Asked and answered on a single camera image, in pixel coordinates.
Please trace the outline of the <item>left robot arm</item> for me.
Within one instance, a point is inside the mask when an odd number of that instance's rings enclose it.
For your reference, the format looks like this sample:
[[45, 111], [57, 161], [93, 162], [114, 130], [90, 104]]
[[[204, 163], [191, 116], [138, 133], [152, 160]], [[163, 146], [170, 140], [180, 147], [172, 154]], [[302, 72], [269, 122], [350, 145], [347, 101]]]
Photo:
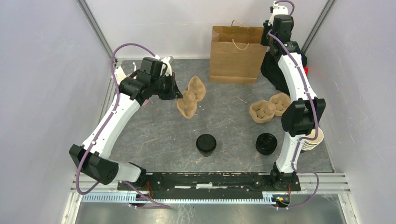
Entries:
[[116, 95], [110, 108], [82, 145], [72, 145], [69, 150], [80, 174], [103, 185], [128, 181], [135, 190], [146, 186], [147, 178], [142, 175], [141, 167], [115, 162], [109, 157], [121, 131], [146, 100], [155, 95], [161, 100], [182, 98], [170, 65], [172, 60], [172, 56], [145, 57], [140, 68], [129, 76], [121, 67], [115, 70]]

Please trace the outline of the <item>single cardboard cup carrier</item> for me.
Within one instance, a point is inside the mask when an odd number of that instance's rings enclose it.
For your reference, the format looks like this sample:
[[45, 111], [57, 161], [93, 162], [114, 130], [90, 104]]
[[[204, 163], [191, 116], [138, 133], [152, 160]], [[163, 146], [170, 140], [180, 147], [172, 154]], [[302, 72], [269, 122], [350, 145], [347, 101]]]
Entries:
[[177, 100], [176, 107], [185, 118], [191, 119], [195, 115], [198, 102], [206, 95], [206, 87], [198, 76], [193, 76], [182, 95]]

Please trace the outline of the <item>brown paper bag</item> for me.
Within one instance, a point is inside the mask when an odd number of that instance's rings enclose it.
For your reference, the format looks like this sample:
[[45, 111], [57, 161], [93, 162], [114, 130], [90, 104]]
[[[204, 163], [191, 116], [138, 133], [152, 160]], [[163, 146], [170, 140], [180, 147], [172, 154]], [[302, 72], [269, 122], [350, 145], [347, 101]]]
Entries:
[[212, 83], [254, 85], [267, 52], [261, 44], [264, 27], [248, 27], [233, 20], [229, 26], [213, 26], [210, 50]]

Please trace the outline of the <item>black cup lid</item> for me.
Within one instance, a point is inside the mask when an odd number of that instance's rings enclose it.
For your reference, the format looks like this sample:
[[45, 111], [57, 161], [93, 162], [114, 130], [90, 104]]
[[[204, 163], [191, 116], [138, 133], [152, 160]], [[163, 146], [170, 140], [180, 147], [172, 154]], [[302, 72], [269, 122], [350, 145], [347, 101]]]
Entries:
[[196, 140], [196, 147], [198, 148], [216, 148], [217, 141], [216, 139], [210, 134], [202, 134]]

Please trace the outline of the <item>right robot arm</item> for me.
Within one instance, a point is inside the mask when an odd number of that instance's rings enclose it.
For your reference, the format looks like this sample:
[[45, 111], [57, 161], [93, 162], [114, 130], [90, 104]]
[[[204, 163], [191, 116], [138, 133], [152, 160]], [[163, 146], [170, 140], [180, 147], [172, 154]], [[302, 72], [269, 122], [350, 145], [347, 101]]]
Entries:
[[319, 135], [321, 116], [326, 107], [311, 88], [303, 67], [303, 57], [296, 41], [291, 40], [294, 19], [288, 14], [273, 14], [263, 24], [261, 44], [268, 46], [261, 72], [280, 91], [287, 93], [291, 104], [281, 117], [285, 132], [281, 153], [270, 173], [270, 185], [282, 190], [294, 185], [297, 160], [305, 143]]

